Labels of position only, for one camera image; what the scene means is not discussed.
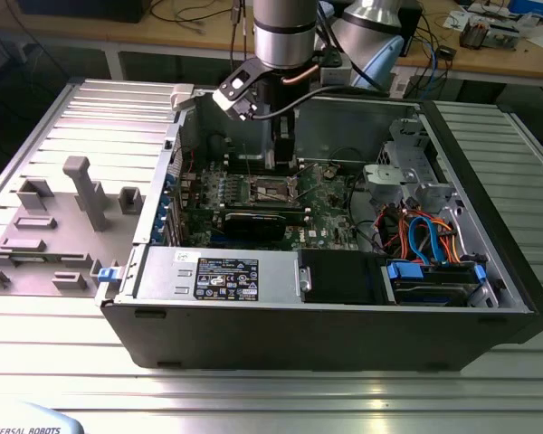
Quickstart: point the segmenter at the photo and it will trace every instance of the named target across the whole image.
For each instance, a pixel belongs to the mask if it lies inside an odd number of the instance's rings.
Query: copper pipe
[[[307,79],[311,74],[319,70],[319,65],[314,65],[311,68],[309,68],[307,71],[304,71],[300,75],[296,75],[295,77],[292,77],[290,79],[286,79],[285,77],[281,79],[281,84],[285,84],[286,86],[291,86],[292,84],[298,84],[300,81]]]

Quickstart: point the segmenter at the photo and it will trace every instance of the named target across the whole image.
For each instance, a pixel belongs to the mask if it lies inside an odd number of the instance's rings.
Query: circuit board
[[[230,173],[210,164],[182,176],[183,240],[188,247],[251,250],[357,250],[346,200],[349,176],[335,166],[308,164],[294,176]],[[222,228],[229,212],[279,215],[286,228],[280,241],[230,240]]]

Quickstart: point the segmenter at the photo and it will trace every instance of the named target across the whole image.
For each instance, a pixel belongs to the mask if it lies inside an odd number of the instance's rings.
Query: blue clip
[[[391,280],[395,278],[424,278],[421,266],[412,262],[393,262],[386,269]]]
[[[166,194],[161,194],[159,203],[163,206],[168,206],[171,203],[171,199],[169,199],[169,196],[167,196]]]
[[[175,185],[175,177],[171,174],[167,174],[165,176],[165,187],[173,188],[174,185]]]
[[[118,282],[120,280],[120,267],[110,267],[108,269],[100,269],[97,279],[99,282]]]
[[[477,275],[477,279],[480,281],[480,283],[485,283],[485,281],[487,280],[487,272],[482,267],[482,265],[475,265],[474,273]]]

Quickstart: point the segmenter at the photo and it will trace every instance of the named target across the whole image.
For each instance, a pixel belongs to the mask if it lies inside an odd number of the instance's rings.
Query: motherboard
[[[182,244],[357,250],[347,208],[353,176],[341,175],[339,168],[301,163],[298,173],[277,176],[255,170],[236,173],[224,163],[210,163],[183,173],[178,190]]]

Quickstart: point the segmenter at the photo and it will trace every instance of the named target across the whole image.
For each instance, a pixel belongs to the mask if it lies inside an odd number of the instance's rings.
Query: blue cable
[[[414,241],[414,231],[416,230],[416,226],[418,225],[419,221],[424,221],[426,225],[428,226],[428,231],[431,233],[431,247],[433,248],[433,255],[434,258],[441,263],[446,262],[446,258],[444,257],[443,249],[440,248],[438,245],[438,235],[436,233],[436,228],[434,227],[434,223],[431,222],[431,219],[428,219],[426,217],[416,217],[410,222],[410,226],[408,228],[408,243],[410,244],[410,249],[414,252],[416,256],[418,256],[420,259],[423,260],[424,265],[431,265],[430,260],[425,257],[425,255],[416,247],[416,243]]]
[[[433,46],[428,43],[427,41],[423,39],[419,39],[418,41],[422,42],[424,45],[428,47],[428,49],[431,51],[431,60],[433,62],[433,73],[431,74],[431,79],[428,80],[428,84],[426,85],[426,89],[424,90],[423,95],[420,97],[421,100],[423,100],[426,97],[426,94],[431,89],[431,84],[433,84],[434,81],[434,73],[436,72],[436,54],[434,53]]]

